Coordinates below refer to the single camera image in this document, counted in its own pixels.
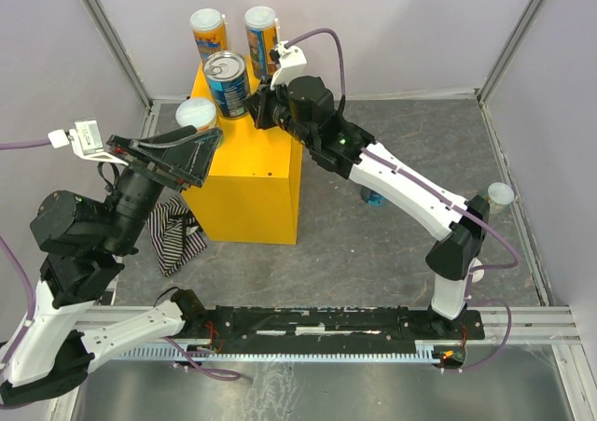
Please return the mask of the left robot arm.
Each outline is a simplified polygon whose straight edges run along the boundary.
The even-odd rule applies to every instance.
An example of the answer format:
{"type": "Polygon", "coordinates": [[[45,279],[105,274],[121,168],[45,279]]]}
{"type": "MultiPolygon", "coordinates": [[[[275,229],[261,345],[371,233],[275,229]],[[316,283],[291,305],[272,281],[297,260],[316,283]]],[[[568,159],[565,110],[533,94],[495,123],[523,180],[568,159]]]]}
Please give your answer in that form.
{"type": "Polygon", "coordinates": [[[40,204],[30,229],[46,258],[36,283],[27,283],[28,309],[1,349],[1,406],[60,397],[89,374],[139,344],[183,333],[201,334],[207,312],[191,290],[107,328],[78,330],[77,322],[136,253],[136,241],[164,189],[201,186],[218,143],[217,128],[191,126],[145,139],[97,137],[93,120],[51,136],[78,157],[109,164],[107,195],[95,201],[57,190],[40,204]]]}

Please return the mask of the yellow shelf cabinet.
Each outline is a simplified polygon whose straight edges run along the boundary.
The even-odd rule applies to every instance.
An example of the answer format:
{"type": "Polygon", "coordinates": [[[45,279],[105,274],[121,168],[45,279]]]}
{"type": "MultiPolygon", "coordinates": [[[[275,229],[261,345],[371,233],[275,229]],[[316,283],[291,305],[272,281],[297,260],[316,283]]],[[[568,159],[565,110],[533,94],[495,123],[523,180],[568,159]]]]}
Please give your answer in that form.
{"type": "Polygon", "coordinates": [[[207,237],[218,242],[297,242],[302,145],[249,116],[219,117],[223,142],[200,188],[182,193],[207,237]]]}

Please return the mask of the teal blue pull-tab can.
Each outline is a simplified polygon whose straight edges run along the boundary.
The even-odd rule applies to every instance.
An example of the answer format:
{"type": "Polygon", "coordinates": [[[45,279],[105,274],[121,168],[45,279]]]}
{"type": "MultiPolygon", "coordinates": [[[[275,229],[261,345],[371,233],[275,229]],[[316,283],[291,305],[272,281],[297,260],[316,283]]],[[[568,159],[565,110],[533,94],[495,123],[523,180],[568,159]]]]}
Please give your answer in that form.
{"type": "Polygon", "coordinates": [[[224,118],[246,114],[243,102],[250,93],[244,58],[229,50],[215,52],[203,64],[202,72],[215,104],[224,118]]]}

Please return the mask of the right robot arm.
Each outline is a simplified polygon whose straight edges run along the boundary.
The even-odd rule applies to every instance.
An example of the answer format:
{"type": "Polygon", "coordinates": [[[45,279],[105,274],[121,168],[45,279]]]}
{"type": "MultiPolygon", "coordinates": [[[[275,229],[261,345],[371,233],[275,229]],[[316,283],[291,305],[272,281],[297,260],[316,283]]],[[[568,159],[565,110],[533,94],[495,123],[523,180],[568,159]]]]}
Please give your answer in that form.
{"type": "Polygon", "coordinates": [[[414,218],[436,242],[425,257],[435,274],[428,327],[449,338],[462,327],[467,276],[486,238],[489,205],[436,185],[396,158],[375,137],[344,116],[319,77],[287,85],[262,79],[243,101],[256,127],[278,127],[298,140],[323,169],[380,194],[414,218]]]}

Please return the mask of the green label can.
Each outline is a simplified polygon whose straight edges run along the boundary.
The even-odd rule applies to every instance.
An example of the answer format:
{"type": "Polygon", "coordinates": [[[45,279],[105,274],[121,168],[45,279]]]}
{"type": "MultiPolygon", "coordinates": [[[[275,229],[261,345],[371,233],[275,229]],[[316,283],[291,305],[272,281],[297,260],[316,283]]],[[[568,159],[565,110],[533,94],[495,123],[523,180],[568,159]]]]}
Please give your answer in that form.
{"type": "Polygon", "coordinates": [[[216,106],[207,98],[186,100],[176,109],[175,120],[179,126],[193,126],[199,133],[219,127],[216,106]]]}

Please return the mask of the silver top tin can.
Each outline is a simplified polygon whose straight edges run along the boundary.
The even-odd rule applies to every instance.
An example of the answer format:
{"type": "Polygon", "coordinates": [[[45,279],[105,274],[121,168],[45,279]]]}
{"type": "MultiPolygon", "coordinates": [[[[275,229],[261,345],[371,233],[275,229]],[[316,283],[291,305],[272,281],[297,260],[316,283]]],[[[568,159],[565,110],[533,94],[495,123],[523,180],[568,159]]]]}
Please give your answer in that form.
{"type": "Polygon", "coordinates": [[[373,206],[380,206],[384,202],[384,198],[380,195],[380,193],[365,186],[361,187],[360,196],[365,203],[373,206]]]}

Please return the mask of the blue orange can with spoon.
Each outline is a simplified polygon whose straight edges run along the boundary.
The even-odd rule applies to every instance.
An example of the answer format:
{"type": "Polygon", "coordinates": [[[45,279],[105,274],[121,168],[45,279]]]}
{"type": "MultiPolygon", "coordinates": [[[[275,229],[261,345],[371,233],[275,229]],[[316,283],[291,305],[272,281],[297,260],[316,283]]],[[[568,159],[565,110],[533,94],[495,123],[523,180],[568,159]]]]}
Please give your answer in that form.
{"type": "Polygon", "coordinates": [[[253,73],[256,78],[272,76],[276,70],[270,52],[278,44],[279,20],[266,6],[249,8],[244,24],[253,73]]]}

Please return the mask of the orange can white lid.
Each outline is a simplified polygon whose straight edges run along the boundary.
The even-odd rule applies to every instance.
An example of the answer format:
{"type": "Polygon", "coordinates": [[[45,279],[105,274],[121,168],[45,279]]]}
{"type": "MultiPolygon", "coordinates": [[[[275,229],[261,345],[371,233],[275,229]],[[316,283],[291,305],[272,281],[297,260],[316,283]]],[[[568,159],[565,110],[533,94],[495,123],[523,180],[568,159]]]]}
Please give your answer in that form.
{"type": "Polygon", "coordinates": [[[485,267],[483,263],[478,259],[474,258],[470,264],[469,270],[469,281],[471,283],[477,283],[480,281],[485,275],[485,267]]]}

